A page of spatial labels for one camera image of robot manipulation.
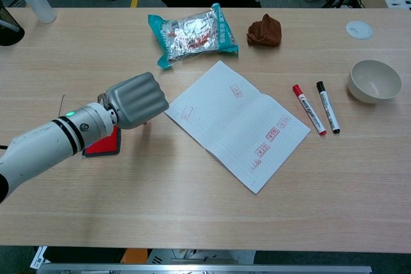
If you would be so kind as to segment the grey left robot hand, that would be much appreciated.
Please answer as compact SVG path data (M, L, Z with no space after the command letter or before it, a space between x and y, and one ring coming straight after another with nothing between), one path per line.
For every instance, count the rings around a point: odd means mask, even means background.
M130 130L169 108L165 94L150 72L117 83L98 95L97 102L117 117L116 125Z

